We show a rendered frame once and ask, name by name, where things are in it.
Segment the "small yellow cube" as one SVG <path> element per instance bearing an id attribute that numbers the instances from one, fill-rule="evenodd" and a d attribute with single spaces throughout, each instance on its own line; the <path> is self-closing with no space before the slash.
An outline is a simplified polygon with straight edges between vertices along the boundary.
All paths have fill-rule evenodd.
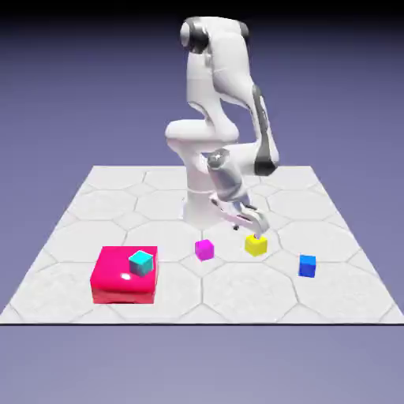
<path id="1" fill-rule="evenodd" d="M 245 251 L 251 256 L 261 256 L 267 253 L 267 239 L 264 236 L 256 237 L 251 234 L 245 239 Z"/>

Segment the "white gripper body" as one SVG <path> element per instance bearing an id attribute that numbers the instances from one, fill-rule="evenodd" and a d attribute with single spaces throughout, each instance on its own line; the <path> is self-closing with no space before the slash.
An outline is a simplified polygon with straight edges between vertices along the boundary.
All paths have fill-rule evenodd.
<path id="1" fill-rule="evenodd" d="M 216 208 L 219 216 L 232 225 L 238 224 L 239 227 L 242 226 L 250 231 L 254 231 L 254 224 L 257 221 L 265 220 L 268 223 L 266 215 L 259 208 L 252 205 L 240 203 L 236 207 L 234 202 L 224 202 L 216 194 L 211 194 L 209 200 Z"/>

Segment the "small cyan cube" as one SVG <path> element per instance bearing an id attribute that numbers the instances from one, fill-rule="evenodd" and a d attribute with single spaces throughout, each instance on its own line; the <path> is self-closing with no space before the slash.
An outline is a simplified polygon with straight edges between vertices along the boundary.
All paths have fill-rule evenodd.
<path id="1" fill-rule="evenodd" d="M 128 261 L 130 272 L 139 277 L 144 277 L 154 269 L 153 255 L 143 250 L 136 251 Z"/>

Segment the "small magenta cube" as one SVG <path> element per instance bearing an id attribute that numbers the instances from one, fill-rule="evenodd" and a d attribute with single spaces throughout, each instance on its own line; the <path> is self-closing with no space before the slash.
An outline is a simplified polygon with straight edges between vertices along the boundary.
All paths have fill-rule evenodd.
<path id="1" fill-rule="evenodd" d="M 195 243 L 195 254 L 200 261 L 210 260 L 215 256 L 215 247 L 208 239 Z"/>

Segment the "large red box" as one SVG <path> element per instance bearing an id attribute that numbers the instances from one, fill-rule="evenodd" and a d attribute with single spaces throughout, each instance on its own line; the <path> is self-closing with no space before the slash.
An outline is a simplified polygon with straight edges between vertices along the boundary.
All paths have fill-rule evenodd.
<path id="1" fill-rule="evenodd" d="M 153 255 L 154 269 L 144 277 L 129 270 L 128 259 L 138 250 Z M 104 246 L 90 278 L 92 300 L 96 304 L 151 305 L 155 300 L 158 270 L 155 246 Z"/>

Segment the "small blue cube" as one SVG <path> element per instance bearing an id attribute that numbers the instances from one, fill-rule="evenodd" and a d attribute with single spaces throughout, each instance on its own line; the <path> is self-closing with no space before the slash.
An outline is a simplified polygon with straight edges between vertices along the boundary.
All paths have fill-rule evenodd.
<path id="1" fill-rule="evenodd" d="M 310 255 L 300 255 L 298 275 L 301 277 L 314 278 L 315 274 L 316 257 Z"/>

